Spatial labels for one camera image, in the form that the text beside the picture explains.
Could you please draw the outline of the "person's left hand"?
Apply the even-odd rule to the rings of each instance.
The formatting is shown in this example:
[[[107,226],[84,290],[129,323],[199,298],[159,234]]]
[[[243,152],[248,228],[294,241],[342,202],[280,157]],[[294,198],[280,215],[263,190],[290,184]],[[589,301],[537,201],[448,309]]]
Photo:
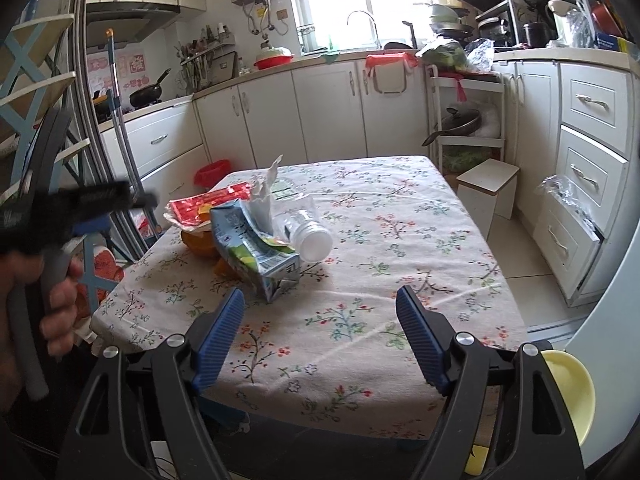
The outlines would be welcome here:
[[[43,258],[25,257],[11,252],[1,257],[1,411],[9,411],[22,388],[22,376],[17,367],[14,344],[6,315],[6,297],[15,284],[30,284],[38,280],[44,268]],[[74,324],[77,318],[77,280],[81,266],[73,259],[66,278],[50,291],[50,312],[40,322],[40,332],[47,341],[50,356],[65,356],[74,345]]]

